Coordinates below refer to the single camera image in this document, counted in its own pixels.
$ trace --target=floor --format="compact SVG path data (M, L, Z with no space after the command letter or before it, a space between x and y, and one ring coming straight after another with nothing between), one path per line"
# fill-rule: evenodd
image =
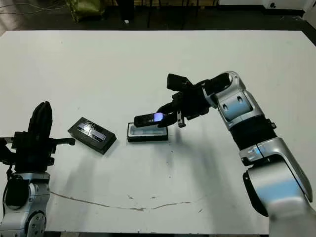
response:
M300 16L291 12L291 14L287 12L275 14L262 9L221 9L218 7L198 11L195 7L162 7L152 10L136 7L135 19L128 25L122 21L117 7L108 7L101 20L79 23L72 20L67 7L34 14L1 14L8 11L20 13L34 11L27 5L1 8L6 4L26 1L43 8L52 4L51 0L1 0L0 35L11 30L301 30L316 45L316 30ZM47 237L61 235L62 237L107 237L117 234L45 233L45 235Z

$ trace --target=mobile phone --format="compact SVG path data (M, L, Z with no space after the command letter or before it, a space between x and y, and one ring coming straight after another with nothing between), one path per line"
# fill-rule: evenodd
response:
M134 118L135 127L145 127L150 125L155 125L163 120L163 113L154 113L148 115L139 115Z

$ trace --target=green bag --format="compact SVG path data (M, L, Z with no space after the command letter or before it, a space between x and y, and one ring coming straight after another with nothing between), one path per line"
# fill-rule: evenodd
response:
M66 0L74 21L85 17L102 16L105 11L104 0Z

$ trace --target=blue light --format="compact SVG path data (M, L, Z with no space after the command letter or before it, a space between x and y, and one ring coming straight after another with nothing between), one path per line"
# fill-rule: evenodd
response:
M163 113L155 113L154 114L154 122L159 122L163 119Z

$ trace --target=white table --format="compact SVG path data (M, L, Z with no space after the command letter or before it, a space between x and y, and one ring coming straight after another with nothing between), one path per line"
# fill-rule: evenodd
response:
M246 168L216 110L170 127L168 142L130 144L127 123L171 101L168 73L196 83L234 70L316 196L315 62L314 45L294 31L6 32L0 135L27 130L45 100L51 137L69 137L81 116L116 134L104 156L80 142L57 147L51 191L79 200L51 194L48 231L266 234L268 219L250 204ZM1 196L6 169L0 165Z

